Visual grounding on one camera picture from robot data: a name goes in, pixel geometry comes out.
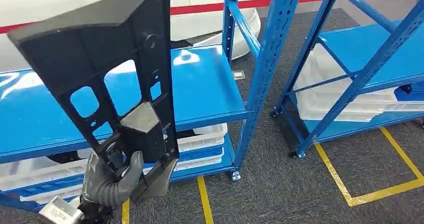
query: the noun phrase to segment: yellow tape marking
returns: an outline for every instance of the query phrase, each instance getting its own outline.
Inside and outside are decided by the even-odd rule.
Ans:
[[[417,169],[417,167],[412,163],[410,158],[405,154],[405,152],[398,145],[398,143],[395,141],[395,139],[393,139],[393,137],[390,135],[390,133],[387,131],[387,129],[384,128],[384,127],[380,127],[380,130],[383,132],[383,134],[385,135],[387,140],[392,144],[392,146],[395,148],[395,150],[399,153],[399,155],[402,157],[402,159],[405,161],[405,163],[410,167],[412,172],[417,176],[418,180],[424,181],[424,176]]]
[[[129,217],[129,209],[130,209],[130,204],[129,201],[130,199],[126,200],[124,203],[122,203],[122,224],[130,224],[130,217]]]
[[[421,174],[421,172],[418,170],[418,168],[412,163],[410,158],[405,154],[405,152],[402,150],[402,148],[398,145],[398,143],[393,139],[393,137],[390,135],[390,133],[387,131],[386,128],[381,127],[380,130],[384,134],[384,136],[387,138],[387,140],[392,144],[393,148],[399,153],[399,155],[402,157],[402,159],[405,161],[405,163],[409,166],[409,168],[412,170],[412,172],[417,176],[418,179],[409,181],[407,183],[391,186],[382,190],[378,190],[372,193],[368,193],[365,195],[357,196],[357,197],[351,197],[349,194],[346,186],[343,184],[343,181],[340,179],[340,176],[337,174],[336,170],[334,169],[333,165],[331,164],[329,158],[327,157],[326,153],[323,150],[323,147],[317,143],[315,144],[315,148],[318,151],[318,154],[320,155],[321,159],[323,160],[325,166],[329,170],[331,176],[333,177],[337,187],[339,188],[340,192],[342,193],[343,197],[345,198],[348,206],[355,206],[364,204],[367,202],[371,202],[374,200],[382,199],[394,194],[399,194],[401,192],[405,192],[408,190],[412,190],[421,186],[424,186],[424,176]]]
[[[206,191],[205,179],[203,176],[198,176],[197,183],[200,191],[200,198],[203,206],[203,213],[205,214],[206,224],[214,224],[214,219],[212,217],[211,205],[209,204],[208,192]]]
[[[352,197],[349,194],[345,184],[343,184],[342,179],[340,179],[340,176],[337,174],[336,169],[334,169],[333,164],[331,164],[329,158],[327,157],[327,154],[324,152],[323,147],[319,143],[316,143],[315,148],[318,151],[319,156],[321,156],[321,159],[324,161],[324,164],[329,170],[331,176],[333,177],[337,187],[339,187],[341,194],[346,199],[346,202],[349,206],[352,206]]]

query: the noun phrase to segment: blue upright post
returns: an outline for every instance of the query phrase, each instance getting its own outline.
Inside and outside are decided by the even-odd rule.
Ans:
[[[228,59],[228,63],[231,64],[231,57],[232,57],[232,44],[234,39],[234,18],[231,15],[231,12],[229,10],[229,3],[231,1],[237,2],[237,0],[224,0],[224,15],[223,15],[223,24],[222,24],[222,46],[224,53]]]
[[[291,69],[292,71],[290,72],[286,84],[283,87],[282,93],[278,99],[274,110],[275,113],[273,113],[274,117],[276,117],[277,114],[282,113],[281,105],[284,104],[287,93],[293,88],[293,85],[295,84],[296,79],[298,78],[305,64],[305,61],[311,52],[311,49],[314,47],[317,36],[323,28],[323,25],[335,2],[336,0],[322,0],[320,10],[316,15],[312,27],[306,37],[305,43],[299,52],[298,58],[296,59],[293,68]]]
[[[380,68],[392,57],[399,47],[408,40],[416,29],[424,22],[424,0],[419,0],[415,7],[387,38],[384,44],[377,50],[368,61],[358,76],[353,80],[345,92],[336,101],[329,112],[318,123],[316,128],[296,149],[298,157],[305,155],[305,150],[316,142],[318,136],[330,125],[340,112],[354,100],[362,87],[380,70]]]
[[[271,0],[265,34],[261,43],[250,86],[247,110],[252,111],[244,120],[235,152],[234,166],[238,173],[251,141],[253,131],[268,92],[284,40],[299,0]]]

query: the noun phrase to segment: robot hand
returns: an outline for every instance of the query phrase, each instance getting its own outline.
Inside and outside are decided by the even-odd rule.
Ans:
[[[130,167],[120,181],[114,181],[111,171],[95,152],[88,158],[85,170],[83,199],[108,207],[120,206],[139,182],[143,172],[143,153],[136,151],[132,154]]]

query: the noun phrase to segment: white storage bin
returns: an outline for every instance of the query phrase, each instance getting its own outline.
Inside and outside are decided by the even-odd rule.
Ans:
[[[0,164],[0,190],[7,191],[82,174],[86,164],[86,159],[59,164],[47,157]]]
[[[388,104],[384,111],[424,111],[424,101],[398,101]]]
[[[54,190],[54,191],[49,191],[49,192],[45,192],[45,193],[40,193],[37,195],[31,195],[31,196],[27,196],[27,197],[20,197],[20,201],[35,201],[38,204],[46,204],[48,202],[50,202],[51,200],[53,200],[53,198],[55,198],[56,196],[58,196],[61,199],[67,199],[70,197],[74,197],[74,196],[79,196],[81,195],[82,192],[82,184],[81,185],[74,185],[71,187],[67,187],[67,188],[63,188],[63,189],[59,189],[59,190]]]
[[[218,124],[194,129],[197,136],[178,139],[180,152],[201,149],[224,143],[227,124]],[[88,158],[92,149],[79,150],[80,158]],[[59,164],[47,157],[37,157],[17,162],[0,164],[0,190],[8,191],[24,186],[35,185],[68,176],[83,174],[87,160]]]
[[[293,87],[294,90],[344,75],[344,70],[319,44],[307,58]],[[301,119],[322,120],[330,108],[352,83],[345,78],[296,93]],[[337,121],[369,122],[383,113],[387,104],[397,101],[394,89],[387,89],[357,96],[335,119]]]
[[[204,158],[187,160],[187,161],[179,161],[176,164],[174,171],[187,170],[191,168],[221,163],[222,157],[224,156],[224,148],[222,148],[222,151],[223,152],[221,154],[215,155],[215,156],[208,156]],[[143,173],[147,174],[150,170],[151,168],[145,168],[143,169]]]
[[[196,136],[177,140],[180,152],[196,150],[224,144],[224,136],[228,132],[226,123],[193,129]]]
[[[223,155],[224,155],[224,148],[222,148],[222,154],[220,155],[178,162],[174,171],[187,170],[187,169],[206,166],[206,165],[218,164],[222,161]],[[143,173],[147,174],[150,170],[151,168],[145,168],[143,170]],[[54,191],[31,195],[27,197],[21,196],[20,200],[35,201],[38,204],[46,204],[49,201],[51,201],[55,196],[59,196],[62,199],[79,196],[82,192],[82,187],[83,187],[82,184],[80,184],[80,185],[75,185],[75,186],[62,188],[62,189],[58,189]]]

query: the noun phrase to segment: red barrier rope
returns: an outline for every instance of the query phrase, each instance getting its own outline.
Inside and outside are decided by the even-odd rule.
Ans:
[[[299,3],[307,3],[307,2],[315,2],[322,0],[299,0]],[[248,1],[239,1],[238,7],[240,9],[246,8],[260,8],[267,7],[271,3],[271,0],[248,0]],[[171,15],[183,15],[183,14],[194,14],[194,13],[203,13],[203,12],[213,12],[213,11],[222,11],[224,7],[223,3],[218,4],[208,4],[208,5],[193,5],[193,6],[181,6],[181,7],[171,7],[170,14]],[[0,27],[0,34],[7,33],[13,29],[17,29],[19,27],[23,27],[31,23],[17,24],[17,25],[9,25]]]

